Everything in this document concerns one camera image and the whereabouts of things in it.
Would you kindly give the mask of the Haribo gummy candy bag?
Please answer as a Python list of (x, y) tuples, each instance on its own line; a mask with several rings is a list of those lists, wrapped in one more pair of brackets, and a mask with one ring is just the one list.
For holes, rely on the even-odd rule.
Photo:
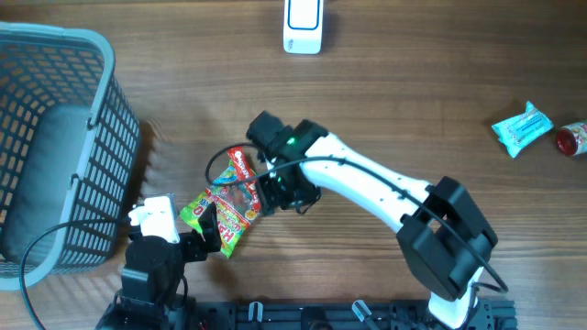
[(231, 257), (245, 231), (260, 216), (261, 203), (254, 182), (235, 186), (218, 186), (219, 183), (238, 181), (232, 160), (214, 180), (215, 185), (206, 188), (180, 212), (182, 220), (201, 234), (198, 218), (211, 203), (216, 204), (217, 223), (222, 241), (220, 251)]

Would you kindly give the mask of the red Nescafe coffee stick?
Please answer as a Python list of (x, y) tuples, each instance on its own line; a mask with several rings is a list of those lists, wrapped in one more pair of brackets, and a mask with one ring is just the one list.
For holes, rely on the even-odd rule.
[(255, 172), (249, 165), (247, 155), (243, 151), (242, 147), (230, 148), (227, 154), (234, 164), (239, 181), (244, 181), (245, 179), (255, 175)]

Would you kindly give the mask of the grey plastic shopping basket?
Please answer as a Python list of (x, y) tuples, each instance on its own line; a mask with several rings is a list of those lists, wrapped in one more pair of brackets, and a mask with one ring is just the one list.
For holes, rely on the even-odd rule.
[(1, 26), (1, 288), (91, 270), (113, 253), (140, 144), (110, 43), (87, 29)]

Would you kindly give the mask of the teal tissue packet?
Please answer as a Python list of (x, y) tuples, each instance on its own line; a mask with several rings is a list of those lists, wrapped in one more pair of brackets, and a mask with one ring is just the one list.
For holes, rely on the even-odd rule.
[(548, 133), (553, 127), (552, 121), (530, 101), (527, 101), (523, 114), (492, 125), (492, 130), (498, 140), (505, 145), (510, 157), (514, 159), (524, 148)]

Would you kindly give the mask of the green lidded jar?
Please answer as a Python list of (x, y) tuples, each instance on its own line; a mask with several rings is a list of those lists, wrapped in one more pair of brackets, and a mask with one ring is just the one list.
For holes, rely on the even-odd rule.
[(561, 127), (556, 135), (557, 146), (565, 156), (577, 156), (586, 152), (586, 121)]

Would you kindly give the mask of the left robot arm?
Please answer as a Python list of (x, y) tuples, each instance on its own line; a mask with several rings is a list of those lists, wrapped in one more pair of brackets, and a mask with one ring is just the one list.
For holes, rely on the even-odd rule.
[(98, 321), (98, 329), (208, 329), (188, 295), (185, 265), (221, 249), (216, 205), (204, 208), (199, 227), (179, 234), (173, 210), (145, 205), (129, 214), (139, 228), (127, 247), (122, 288)]

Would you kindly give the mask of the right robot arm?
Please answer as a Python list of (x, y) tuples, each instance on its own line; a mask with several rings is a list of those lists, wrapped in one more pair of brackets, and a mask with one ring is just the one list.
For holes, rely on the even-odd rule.
[(309, 120), (286, 126), (263, 111), (246, 137), (267, 163), (257, 180), (263, 213), (302, 214), (324, 189), (344, 196), (395, 233), (408, 268), (430, 290), (428, 311), (441, 325), (459, 329), (470, 321), (498, 238), (463, 185), (389, 170)]

